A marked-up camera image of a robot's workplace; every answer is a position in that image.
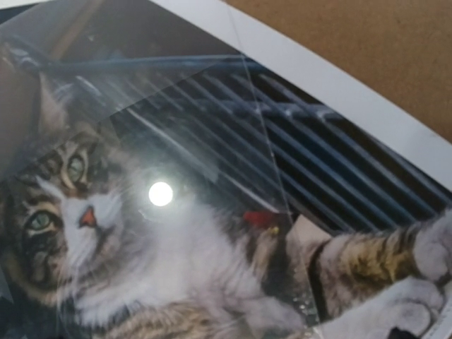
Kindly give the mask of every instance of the cat eye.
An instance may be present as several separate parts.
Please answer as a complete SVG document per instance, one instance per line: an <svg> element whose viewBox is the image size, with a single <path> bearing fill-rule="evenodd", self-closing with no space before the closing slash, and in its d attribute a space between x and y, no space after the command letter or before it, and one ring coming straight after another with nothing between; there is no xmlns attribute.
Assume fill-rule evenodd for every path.
<svg viewBox="0 0 452 339"><path fill-rule="evenodd" d="M52 220L47 212L39 212L31 220L29 227L34 231L40 231L49 227L51 222Z"/></svg>
<svg viewBox="0 0 452 339"><path fill-rule="evenodd" d="M84 171L85 163L81 157L74 155L71 159L69 159L67 172L69 179L73 183L76 183L82 179Z"/></svg>

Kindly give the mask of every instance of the metal grille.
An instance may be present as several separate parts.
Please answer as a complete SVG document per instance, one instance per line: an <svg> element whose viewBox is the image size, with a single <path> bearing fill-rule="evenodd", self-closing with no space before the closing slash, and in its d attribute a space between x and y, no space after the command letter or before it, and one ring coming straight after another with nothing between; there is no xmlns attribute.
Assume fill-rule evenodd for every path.
<svg viewBox="0 0 452 339"><path fill-rule="evenodd" d="M165 150L179 168L190 165L192 179L246 208L284 209L275 198L282 184L291 211L333 234L408 225L451 202L449 191L402 157L250 59L114 57L18 60L76 79L97 103L120 110L112 121L122 138Z"/></svg>

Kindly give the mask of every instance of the white border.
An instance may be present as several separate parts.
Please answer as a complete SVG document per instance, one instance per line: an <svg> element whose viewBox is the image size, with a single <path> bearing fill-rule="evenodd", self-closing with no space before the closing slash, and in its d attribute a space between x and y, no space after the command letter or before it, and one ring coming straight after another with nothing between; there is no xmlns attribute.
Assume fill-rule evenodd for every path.
<svg viewBox="0 0 452 339"><path fill-rule="evenodd" d="M38 4L49 0L0 0L0 10L5 8L26 6L31 4Z"/></svg>
<svg viewBox="0 0 452 339"><path fill-rule="evenodd" d="M42 1L0 0L0 8ZM222 0L149 1L294 83L452 189L452 145L330 62Z"/></svg>

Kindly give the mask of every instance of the cat face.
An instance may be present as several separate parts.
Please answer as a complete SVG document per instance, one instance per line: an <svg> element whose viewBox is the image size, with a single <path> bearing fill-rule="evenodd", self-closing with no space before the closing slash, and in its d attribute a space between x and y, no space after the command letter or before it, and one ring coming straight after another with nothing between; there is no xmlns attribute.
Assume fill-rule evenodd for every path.
<svg viewBox="0 0 452 339"><path fill-rule="evenodd" d="M8 180L4 223L34 283L55 285L114 250L124 169L110 152L82 132Z"/></svg>
<svg viewBox="0 0 452 339"><path fill-rule="evenodd" d="M64 142L7 179L2 195L7 271L28 291L57 290L113 260L134 189L125 154L86 124L67 129L67 113L43 101L42 135Z"/></svg>

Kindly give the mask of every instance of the cat ear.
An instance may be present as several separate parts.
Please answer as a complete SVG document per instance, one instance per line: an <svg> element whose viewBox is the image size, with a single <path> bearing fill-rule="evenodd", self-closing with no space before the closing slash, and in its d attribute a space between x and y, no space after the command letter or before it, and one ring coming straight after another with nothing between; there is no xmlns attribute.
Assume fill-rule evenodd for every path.
<svg viewBox="0 0 452 339"><path fill-rule="evenodd" d="M86 121L78 121L75 124L77 133L83 132L96 138L108 142L110 145L119 145L119 138L109 119L105 119L96 124L90 124Z"/></svg>
<svg viewBox="0 0 452 339"><path fill-rule="evenodd" d="M57 85L43 73L40 74L40 133L55 134L68 128L67 104L72 97L72 85Z"/></svg>

